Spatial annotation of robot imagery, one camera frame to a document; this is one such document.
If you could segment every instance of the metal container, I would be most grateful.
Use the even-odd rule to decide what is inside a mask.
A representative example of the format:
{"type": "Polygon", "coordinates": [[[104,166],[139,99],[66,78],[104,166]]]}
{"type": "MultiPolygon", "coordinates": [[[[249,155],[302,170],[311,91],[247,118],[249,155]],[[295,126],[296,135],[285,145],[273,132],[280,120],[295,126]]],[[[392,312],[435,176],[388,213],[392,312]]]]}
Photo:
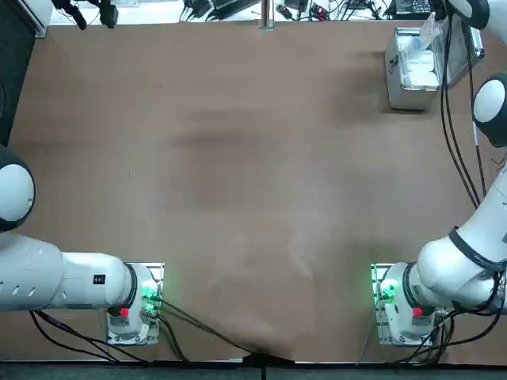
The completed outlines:
{"type": "Polygon", "coordinates": [[[410,88],[403,84],[403,77],[408,74],[400,63],[398,38],[401,36],[419,36],[419,28],[396,28],[384,55],[387,73],[387,90],[389,104],[393,109],[422,111],[438,93],[438,89],[410,88]]]}
{"type": "MultiPolygon", "coordinates": [[[[448,26],[444,28],[442,36],[437,37],[429,46],[435,59],[435,74],[441,82],[444,66],[444,36],[448,26]]],[[[398,39],[404,36],[419,36],[419,28],[396,28],[385,52],[387,71],[387,88],[389,103],[393,109],[406,109],[422,111],[428,107],[439,89],[413,89],[403,84],[403,72],[400,64],[400,51],[398,39]]],[[[454,17],[452,22],[452,40],[448,62],[448,86],[452,88],[468,72],[467,45],[465,44],[464,31],[470,33],[471,65],[475,66],[484,57],[484,47],[479,30],[463,27],[463,22],[454,17]]]]}

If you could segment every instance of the green led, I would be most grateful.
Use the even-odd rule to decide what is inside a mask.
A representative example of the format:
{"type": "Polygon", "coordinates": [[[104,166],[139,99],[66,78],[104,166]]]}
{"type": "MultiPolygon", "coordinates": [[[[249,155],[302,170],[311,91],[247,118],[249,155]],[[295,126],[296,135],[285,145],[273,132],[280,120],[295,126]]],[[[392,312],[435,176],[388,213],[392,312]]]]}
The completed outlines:
{"type": "Polygon", "coordinates": [[[380,286],[380,297],[387,303],[392,302],[395,297],[397,288],[398,281],[395,279],[385,279],[380,286]]]}

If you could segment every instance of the tabletop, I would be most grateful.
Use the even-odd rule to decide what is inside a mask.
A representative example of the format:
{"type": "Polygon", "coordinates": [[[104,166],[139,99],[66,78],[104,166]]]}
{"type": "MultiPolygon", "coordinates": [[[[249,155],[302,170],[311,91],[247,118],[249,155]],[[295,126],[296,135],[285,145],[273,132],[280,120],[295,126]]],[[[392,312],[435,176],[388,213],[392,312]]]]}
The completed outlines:
{"type": "MultiPolygon", "coordinates": [[[[389,108],[383,52],[394,27],[51,27],[36,42],[11,136],[37,185],[21,232],[64,251],[164,262],[164,298],[245,346],[298,361],[358,360],[373,307],[370,263],[414,261],[472,213],[437,104],[389,108]]],[[[507,62],[500,42],[484,40],[477,87],[507,62]]],[[[451,107],[477,178],[466,89],[453,89],[451,107]]],[[[481,145],[490,184],[490,158],[501,152],[481,145]]],[[[56,315],[105,334],[103,312],[56,315]]],[[[2,358],[82,359],[45,342],[26,313],[0,320],[9,326],[2,358]]],[[[245,355],[173,323],[192,360],[245,355]]],[[[456,337],[485,323],[462,317],[456,337]]],[[[501,321],[444,360],[505,364],[506,332],[501,321]]],[[[366,361],[406,354],[381,348],[375,334],[367,347],[366,361]]],[[[174,358],[163,339],[134,352],[174,358]]]]}

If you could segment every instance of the black cable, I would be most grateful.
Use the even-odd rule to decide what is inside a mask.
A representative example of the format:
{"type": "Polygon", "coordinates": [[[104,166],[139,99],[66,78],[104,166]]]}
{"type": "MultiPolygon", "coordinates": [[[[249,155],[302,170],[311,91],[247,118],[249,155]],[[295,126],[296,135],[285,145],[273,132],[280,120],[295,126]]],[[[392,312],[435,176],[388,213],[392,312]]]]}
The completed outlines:
{"type": "Polygon", "coordinates": [[[169,335],[171,337],[172,348],[173,348],[174,352],[176,353],[176,356],[182,362],[190,363],[190,360],[188,360],[187,357],[183,354],[183,351],[181,350],[181,346],[177,342],[176,334],[174,333],[173,327],[170,325],[169,321],[167,321],[162,315],[159,315],[158,319],[167,328],[167,332],[169,333],[169,335]]]}
{"type": "Polygon", "coordinates": [[[97,338],[93,338],[91,336],[82,335],[80,332],[77,332],[76,330],[74,330],[73,328],[71,328],[69,325],[66,325],[63,322],[58,321],[57,319],[55,319],[54,317],[52,317],[49,314],[46,314],[43,311],[37,311],[36,314],[39,317],[41,317],[44,321],[46,321],[49,325],[52,325],[52,326],[56,327],[57,329],[60,329],[60,330],[62,330],[64,332],[66,332],[66,333],[70,333],[71,335],[74,335],[74,336],[76,336],[76,337],[78,337],[80,339],[83,339],[83,340],[85,340],[85,341],[87,341],[89,343],[93,342],[93,343],[103,344],[104,346],[113,348],[113,349],[117,350],[118,352],[121,352],[122,354],[128,356],[129,358],[137,360],[140,363],[143,363],[143,364],[148,364],[149,363],[149,361],[147,361],[145,359],[141,359],[140,357],[135,356],[135,355],[131,354],[130,352],[125,351],[123,348],[117,347],[114,344],[110,344],[108,342],[105,342],[105,341],[97,339],[97,338]]]}
{"type": "Polygon", "coordinates": [[[3,121],[3,117],[6,114],[6,88],[3,85],[2,80],[0,79],[0,94],[2,97],[0,97],[0,105],[2,108],[0,108],[0,123],[3,121]]]}
{"type": "Polygon", "coordinates": [[[186,20],[185,20],[185,21],[187,21],[187,22],[188,22],[188,21],[189,21],[189,19],[190,19],[190,17],[193,17],[193,16],[195,16],[195,15],[196,15],[196,12],[195,12],[195,11],[190,12],[190,14],[187,16],[187,18],[186,18],[186,20]]]}
{"type": "Polygon", "coordinates": [[[447,80],[448,80],[447,67],[448,67],[448,60],[449,60],[449,50],[450,50],[450,46],[451,46],[451,38],[452,38],[452,15],[449,15],[449,26],[448,26],[448,31],[447,31],[447,36],[446,36],[446,41],[445,41],[445,46],[444,46],[444,69],[443,69],[444,73],[442,74],[442,85],[441,85],[441,89],[440,89],[440,117],[441,117],[441,121],[442,121],[442,130],[444,132],[445,143],[447,144],[447,148],[448,148],[449,154],[451,155],[452,162],[454,163],[454,166],[456,167],[456,170],[459,174],[459,177],[461,178],[461,181],[463,183],[463,186],[465,187],[465,190],[467,191],[470,201],[474,205],[474,208],[477,209],[478,203],[476,202],[475,198],[473,197],[471,190],[469,189],[468,183],[465,180],[463,172],[461,171],[461,168],[459,167],[458,161],[456,160],[456,156],[454,155],[454,152],[452,150],[451,142],[449,140],[447,127],[446,127],[446,123],[445,123],[444,92],[445,92],[445,89],[448,87],[447,86],[447,80]]]}
{"type": "MultiPolygon", "coordinates": [[[[468,81],[470,82],[470,109],[471,114],[474,115],[474,75],[472,74],[472,58],[471,58],[471,46],[470,46],[470,28],[467,24],[463,23],[463,33],[465,34],[465,45],[467,49],[467,63],[468,63],[468,81]]],[[[484,180],[484,169],[482,168],[481,159],[481,148],[478,145],[477,131],[474,125],[474,137],[475,137],[475,155],[477,156],[478,173],[481,177],[482,196],[486,197],[486,182],[484,180]]]]}
{"type": "Polygon", "coordinates": [[[90,355],[90,356],[94,356],[96,358],[107,360],[110,363],[116,363],[115,360],[112,360],[112,359],[108,358],[107,356],[103,356],[103,355],[100,355],[100,354],[94,354],[93,352],[90,352],[90,351],[87,351],[87,350],[81,350],[79,348],[74,348],[74,347],[71,347],[71,346],[67,346],[66,344],[57,342],[56,340],[54,340],[53,338],[51,338],[44,331],[44,329],[42,328],[42,326],[39,324],[39,322],[38,322],[38,320],[37,320],[37,318],[35,316],[35,313],[33,311],[30,311],[30,317],[32,317],[33,324],[37,327],[37,330],[39,330],[39,333],[42,334],[42,336],[44,338],[46,338],[47,340],[49,340],[51,343],[55,344],[56,346],[61,347],[61,348],[65,348],[65,349],[67,349],[69,351],[79,352],[79,353],[82,353],[82,354],[87,354],[87,355],[90,355]]]}
{"type": "Polygon", "coordinates": [[[236,348],[239,348],[243,351],[246,351],[246,352],[249,352],[250,354],[253,354],[254,351],[248,349],[248,348],[245,348],[237,343],[235,343],[234,341],[230,340],[229,338],[227,338],[226,336],[224,336],[222,333],[216,331],[215,329],[205,325],[204,323],[202,323],[201,321],[199,321],[198,319],[192,317],[190,314],[186,313],[184,310],[180,309],[179,307],[173,305],[172,303],[169,303],[167,301],[164,301],[162,298],[159,298],[159,297],[152,297],[151,298],[152,300],[154,301],[159,301],[159,302],[162,302],[164,305],[170,307],[171,309],[173,310],[176,310],[178,313],[180,313],[181,315],[184,315],[185,317],[187,317],[189,320],[195,322],[195,324],[197,324],[202,330],[204,330],[206,333],[210,333],[212,335],[215,335],[217,336],[218,338],[220,338],[221,340],[227,342],[228,344],[236,347],[236,348]]]}
{"type": "Polygon", "coordinates": [[[453,311],[451,311],[444,318],[444,320],[440,323],[440,325],[443,326],[445,324],[445,322],[446,322],[447,319],[451,319],[451,328],[450,328],[450,332],[449,332],[449,338],[447,339],[447,342],[443,346],[442,345],[438,345],[438,346],[435,346],[435,347],[432,347],[432,348],[426,348],[425,350],[420,351],[422,349],[422,347],[424,346],[424,344],[426,343],[426,341],[431,337],[431,334],[435,331],[435,329],[438,329],[439,327],[441,327],[440,325],[438,325],[421,342],[421,344],[417,347],[416,351],[412,355],[410,355],[410,356],[408,356],[408,357],[406,357],[404,359],[396,360],[393,363],[410,363],[410,360],[414,359],[415,357],[417,357],[419,355],[422,355],[424,353],[427,353],[427,352],[434,351],[434,350],[439,350],[439,353],[441,352],[441,354],[440,354],[440,356],[441,356],[444,353],[445,349],[447,349],[447,347],[455,346],[455,345],[458,345],[458,344],[470,343],[470,342],[473,342],[475,340],[479,340],[479,339],[483,338],[484,336],[486,336],[488,333],[490,333],[490,331],[498,323],[498,319],[500,318],[500,315],[501,315],[501,312],[503,310],[503,306],[504,306],[504,303],[505,303],[505,296],[502,296],[503,298],[501,300],[501,305],[500,305],[499,309],[496,311],[496,313],[481,313],[481,312],[484,311],[485,309],[487,309],[488,307],[490,307],[491,302],[497,296],[502,276],[503,276],[502,272],[496,272],[496,273],[494,273],[494,286],[493,286],[493,290],[491,291],[490,297],[487,299],[487,301],[484,304],[482,304],[478,308],[472,309],[472,310],[465,310],[463,308],[460,308],[459,305],[456,304],[458,306],[458,308],[457,309],[455,308],[453,311]],[[450,339],[452,338],[452,333],[454,332],[454,317],[457,317],[458,315],[462,315],[462,314],[474,314],[474,315],[479,315],[479,316],[491,316],[491,315],[495,315],[495,318],[493,319],[493,321],[491,322],[491,324],[484,331],[482,331],[481,333],[479,333],[478,335],[473,336],[471,338],[464,339],[464,340],[457,340],[455,342],[449,342],[450,339]]]}
{"type": "MultiPolygon", "coordinates": [[[[444,349],[447,347],[451,347],[451,346],[457,346],[459,344],[466,344],[466,343],[475,342],[476,340],[482,339],[484,336],[488,335],[494,329],[494,327],[497,325],[498,321],[500,320],[501,311],[503,310],[504,303],[505,303],[505,298],[502,299],[501,305],[498,308],[496,314],[494,315],[494,318],[491,321],[491,323],[482,332],[480,332],[479,334],[474,335],[470,338],[467,338],[467,339],[462,339],[462,340],[457,340],[455,342],[447,343],[444,345],[444,349]]],[[[413,359],[416,356],[422,355],[426,352],[438,350],[438,349],[440,349],[440,345],[436,346],[436,347],[432,347],[432,348],[426,348],[425,350],[418,352],[418,354],[416,354],[416,355],[412,354],[411,356],[409,356],[409,358],[402,359],[402,362],[403,361],[409,362],[411,359],[413,359]]]]}
{"type": "Polygon", "coordinates": [[[187,7],[186,2],[185,2],[184,5],[183,5],[183,10],[180,13],[180,17],[178,18],[178,20],[180,22],[181,22],[181,18],[183,17],[183,15],[185,14],[185,12],[186,12],[187,9],[188,9],[188,7],[187,7]]]}
{"type": "Polygon", "coordinates": [[[102,352],[103,354],[105,354],[106,356],[108,356],[109,358],[111,358],[111,360],[113,360],[113,361],[115,361],[117,363],[120,362],[117,358],[115,358],[114,356],[112,356],[104,348],[102,348],[98,344],[96,344],[96,343],[88,340],[87,336],[81,335],[79,332],[77,332],[76,330],[74,330],[70,326],[64,324],[63,322],[60,322],[60,321],[54,319],[53,317],[51,317],[50,315],[48,315],[46,313],[43,313],[42,311],[36,311],[35,314],[37,314],[43,321],[45,321],[49,325],[51,325],[51,326],[53,326],[53,327],[55,327],[57,329],[60,329],[60,330],[64,331],[65,333],[69,333],[69,334],[71,334],[73,336],[76,336],[79,339],[83,339],[87,343],[89,343],[92,346],[94,346],[97,350],[99,350],[100,352],[102,352]]]}
{"type": "Polygon", "coordinates": [[[345,10],[343,11],[343,14],[341,15],[341,19],[340,21],[343,21],[345,19],[345,16],[347,14],[347,12],[349,11],[349,7],[350,7],[350,2],[352,0],[346,0],[347,2],[345,3],[345,10]]]}
{"type": "MultiPolygon", "coordinates": [[[[447,57],[449,57],[449,54],[450,54],[451,41],[452,41],[452,14],[449,15],[448,35],[449,35],[449,37],[448,37],[449,41],[448,41],[448,45],[447,45],[447,51],[444,52],[444,55],[446,55],[447,57]]],[[[448,58],[447,58],[447,64],[444,64],[444,71],[445,72],[447,72],[447,68],[448,68],[448,58]]],[[[449,104],[449,85],[448,85],[447,75],[446,75],[446,80],[444,83],[444,90],[445,90],[445,102],[446,102],[447,116],[448,116],[448,122],[449,122],[449,131],[451,131],[451,137],[452,137],[452,141],[454,143],[454,147],[456,149],[456,155],[458,156],[459,163],[461,164],[461,166],[463,168],[463,172],[465,174],[465,177],[467,178],[468,184],[471,187],[471,191],[474,194],[475,201],[476,201],[477,205],[479,205],[481,203],[481,200],[478,197],[477,190],[475,189],[474,182],[472,181],[472,179],[470,177],[467,166],[465,165],[465,162],[463,161],[463,157],[462,157],[461,151],[459,149],[459,144],[456,139],[456,133],[454,132],[454,126],[452,124],[451,107],[449,104]]]]}

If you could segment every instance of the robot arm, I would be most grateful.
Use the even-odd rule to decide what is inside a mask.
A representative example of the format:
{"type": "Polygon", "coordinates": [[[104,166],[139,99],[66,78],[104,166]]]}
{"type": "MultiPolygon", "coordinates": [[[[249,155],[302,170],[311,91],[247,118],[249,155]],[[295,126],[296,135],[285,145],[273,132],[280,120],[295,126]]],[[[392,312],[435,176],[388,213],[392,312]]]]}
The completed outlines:
{"type": "Polygon", "coordinates": [[[8,232],[27,219],[34,199],[28,167],[0,147],[0,311],[107,309],[115,343],[155,343],[152,320],[142,313],[151,308],[146,296],[160,296],[150,270],[104,253],[60,252],[8,232]]]}
{"type": "Polygon", "coordinates": [[[448,0],[455,12],[472,28],[487,30],[507,44],[505,0],[448,0]]]}
{"type": "MultiPolygon", "coordinates": [[[[489,30],[507,43],[506,0],[448,0],[447,8],[470,26],[489,30]]],[[[506,94],[507,74],[500,73],[481,86],[474,100],[474,122],[495,147],[507,146],[506,94]]],[[[380,287],[386,295],[384,308],[393,343],[419,345],[433,329],[436,307],[458,302],[472,309],[490,301],[492,311],[507,313],[506,260],[507,165],[465,224],[426,244],[417,263],[397,263],[388,270],[380,287]],[[499,272],[501,285],[493,294],[499,272]]]]}

